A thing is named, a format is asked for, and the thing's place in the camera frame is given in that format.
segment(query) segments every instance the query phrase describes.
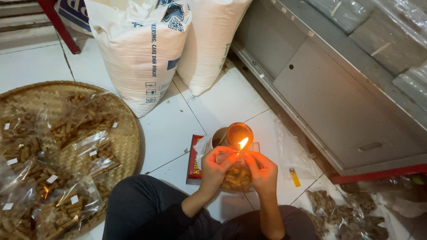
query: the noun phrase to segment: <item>leg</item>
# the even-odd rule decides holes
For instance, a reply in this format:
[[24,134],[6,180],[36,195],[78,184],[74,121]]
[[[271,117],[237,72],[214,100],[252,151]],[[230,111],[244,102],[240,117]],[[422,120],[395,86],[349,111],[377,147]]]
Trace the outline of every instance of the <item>leg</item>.
[[[285,240],[317,239],[313,223],[303,211],[289,205],[279,206],[279,210],[285,227]],[[219,229],[213,239],[266,239],[260,228],[260,211],[231,219]]]
[[[103,240],[121,240],[153,216],[172,204],[180,204],[187,195],[148,175],[131,176],[120,181],[108,199]],[[221,223],[203,209],[183,239],[210,237]]]
[[37,0],[38,4],[40,4],[40,7],[43,9],[46,16],[49,18],[49,20],[52,22],[53,26],[55,27],[56,31],[59,33],[61,38],[64,40],[67,47],[70,49],[70,51],[73,54],[79,54],[81,53],[79,47],[77,46],[76,42],[74,41],[73,37],[71,37],[68,30],[65,28],[64,23],[62,22],[61,18],[59,17],[58,13],[55,11],[55,0]]

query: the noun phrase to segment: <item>candle flame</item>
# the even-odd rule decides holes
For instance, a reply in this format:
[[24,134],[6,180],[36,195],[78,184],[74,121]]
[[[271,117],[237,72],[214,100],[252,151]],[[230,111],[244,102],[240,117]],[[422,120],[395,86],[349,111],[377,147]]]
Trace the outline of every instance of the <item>candle flame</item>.
[[248,143],[248,140],[249,140],[249,138],[245,138],[241,142],[239,142],[239,145],[240,145],[239,149],[240,150],[242,150],[246,146],[246,143]]

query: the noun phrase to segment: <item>dark pants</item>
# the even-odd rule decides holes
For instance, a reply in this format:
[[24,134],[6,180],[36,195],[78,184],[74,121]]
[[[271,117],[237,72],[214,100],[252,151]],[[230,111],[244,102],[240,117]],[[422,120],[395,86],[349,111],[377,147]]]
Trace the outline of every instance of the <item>dark pants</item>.
[[[140,225],[180,204],[187,195],[148,175],[128,177],[111,191],[108,200],[103,240],[126,239]],[[284,239],[315,240],[310,218],[301,210],[279,206],[285,227]],[[265,239],[260,229],[260,212],[253,211],[233,218],[223,225],[203,209],[195,223],[179,239]]]

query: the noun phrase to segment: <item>hand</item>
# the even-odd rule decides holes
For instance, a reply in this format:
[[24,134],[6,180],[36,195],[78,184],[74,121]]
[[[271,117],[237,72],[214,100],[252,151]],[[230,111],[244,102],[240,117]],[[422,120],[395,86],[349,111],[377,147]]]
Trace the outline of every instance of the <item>hand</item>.
[[259,152],[247,151],[243,158],[251,170],[254,187],[260,199],[276,197],[277,165]]
[[199,191],[209,196],[210,199],[212,199],[221,186],[227,169],[238,160],[236,155],[232,155],[221,165],[218,165],[215,162],[215,157],[220,152],[232,153],[234,150],[226,146],[217,146],[202,157],[202,184],[200,185]]

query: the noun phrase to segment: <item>yellow lighter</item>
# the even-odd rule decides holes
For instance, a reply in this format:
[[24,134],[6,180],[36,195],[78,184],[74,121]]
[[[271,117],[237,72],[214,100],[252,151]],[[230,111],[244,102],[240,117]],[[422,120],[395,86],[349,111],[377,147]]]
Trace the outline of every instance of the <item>yellow lighter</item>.
[[300,187],[301,184],[299,183],[298,176],[296,175],[296,172],[295,172],[295,168],[293,168],[293,167],[289,168],[289,173],[291,174],[291,177],[292,177],[292,180],[294,181],[295,187]]

